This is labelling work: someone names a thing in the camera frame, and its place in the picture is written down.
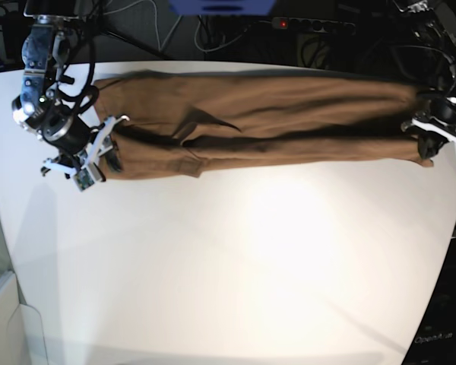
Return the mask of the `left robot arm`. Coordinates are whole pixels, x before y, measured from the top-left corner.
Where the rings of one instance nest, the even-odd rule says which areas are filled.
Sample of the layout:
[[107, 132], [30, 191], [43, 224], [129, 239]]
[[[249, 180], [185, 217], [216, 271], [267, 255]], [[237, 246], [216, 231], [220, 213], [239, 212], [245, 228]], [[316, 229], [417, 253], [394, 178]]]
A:
[[399, 49], [420, 49], [445, 61], [447, 75], [435, 72], [436, 85], [420, 91], [424, 107], [403, 122], [403, 132], [416, 136], [419, 156], [430, 160], [446, 144], [456, 156], [456, 16], [444, 1], [394, 1], [399, 18], [407, 21], [415, 43], [394, 43], [391, 54], [406, 74]]

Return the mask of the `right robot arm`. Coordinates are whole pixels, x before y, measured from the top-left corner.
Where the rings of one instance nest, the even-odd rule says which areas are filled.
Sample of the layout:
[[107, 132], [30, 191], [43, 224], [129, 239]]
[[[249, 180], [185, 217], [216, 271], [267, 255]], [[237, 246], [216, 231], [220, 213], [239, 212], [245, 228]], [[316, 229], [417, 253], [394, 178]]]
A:
[[[105, 181], [99, 167], [102, 157], [120, 170], [111, 134], [128, 120], [126, 115], [109, 116], [89, 126], [81, 118], [99, 98], [93, 85], [96, 48], [84, 9], [83, 1], [26, 3], [24, 16], [33, 18], [33, 25], [22, 46], [21, 92], [11, 105], [13, 119], [23, 130], [58, 151], [57, 157], [44, 160], [42, 175], [58, 171], [80, 191]], [[78, 94], [68, 95], [60, 87], [75, 83], [66, 71], [83, 46], [89, 49], [87, 78]]]

